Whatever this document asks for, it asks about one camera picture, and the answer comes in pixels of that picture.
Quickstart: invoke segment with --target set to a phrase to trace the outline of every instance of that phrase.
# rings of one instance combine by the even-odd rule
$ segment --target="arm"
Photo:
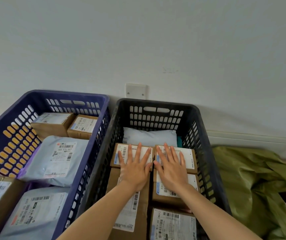
[[[180,163],[174,148],[169,149],[166,144],[164,146],[167,158],[157,147],[164,169],[157,161],[154,161],[161,180],[166,188],[176,192],[181,197],[211,240],[261,240],[255,233],[188,184],[183,154],[180,152]]]
[[[139,144],[133,160],[131,145],[129,145],[127,164],[124,163],[122,154],[119,151],[121,182],[77,218],[57,240],[106,240],[109,237],[123,207],[133,194],[140,191],[147,182],[152,163],[146,166],[145,164],[151,149],[147,150],[140,162],[141,147],[142,145]]]

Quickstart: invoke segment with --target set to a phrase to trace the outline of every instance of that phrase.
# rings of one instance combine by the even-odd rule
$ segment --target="gray plastic mailer bag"
[[[23,181],[42,181],[55,186],[70,187],[88,142],[69,137],[48,136],[18,178]]]
[[[50,240],[70,188],[49,187],[27,191],[0,233],[0,240]]]

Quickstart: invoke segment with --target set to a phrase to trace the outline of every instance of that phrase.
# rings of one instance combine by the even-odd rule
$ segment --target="forearm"
[[[261,240],[228,213],[203,197],[193,186],[177,191],[211,240]]]
[[[58,240],[107,240],[118,215],[134,193],[131,185],[121,182],[77,218]]]

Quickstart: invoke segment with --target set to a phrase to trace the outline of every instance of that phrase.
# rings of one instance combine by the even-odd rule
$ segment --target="basket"
[[[200,192],[211,202],[231,214],[199,109],[190,104],[138,99],[117,101],[106,137],[90,176],[84,200],[79,207],[79,213],[84,212],[105,195],[110,161],[115,144],[123,141],[123,127],[144,131],[176,130],[177,136],[182,137],[183,147],[195,150]],[[207,239],[207,235],[199,223],[197,223],[197,236]]]
[[[110,122],[109,97],[102,94],[33,90],[25,93],[0,116],[0,175],[16,177],[41,143],[32,122],[43,112],[73,112],[98,117],[77,170],[52,239],[77,215],[87,182]]]

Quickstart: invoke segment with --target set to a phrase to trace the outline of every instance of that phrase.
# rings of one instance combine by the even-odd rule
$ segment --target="blank outlet cover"
[[[147,85],[125,83],[125,97],[128,99],[147,99]]]

